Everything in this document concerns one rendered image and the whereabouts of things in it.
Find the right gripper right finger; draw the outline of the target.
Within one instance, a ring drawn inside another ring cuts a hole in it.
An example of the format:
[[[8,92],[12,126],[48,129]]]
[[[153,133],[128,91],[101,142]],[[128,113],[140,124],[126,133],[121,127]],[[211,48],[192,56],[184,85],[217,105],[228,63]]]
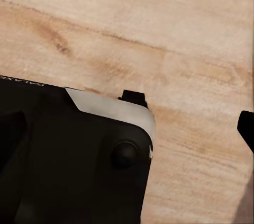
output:
[[[239,116],[237,129],[254,153],[254,113],[242,111]]]

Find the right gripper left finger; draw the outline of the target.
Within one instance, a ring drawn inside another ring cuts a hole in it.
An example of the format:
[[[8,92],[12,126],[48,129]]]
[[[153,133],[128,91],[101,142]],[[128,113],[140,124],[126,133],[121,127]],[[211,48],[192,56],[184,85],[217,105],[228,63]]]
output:
[[[23,111],[0,117],[0,174],[27,130],[27,122]]]

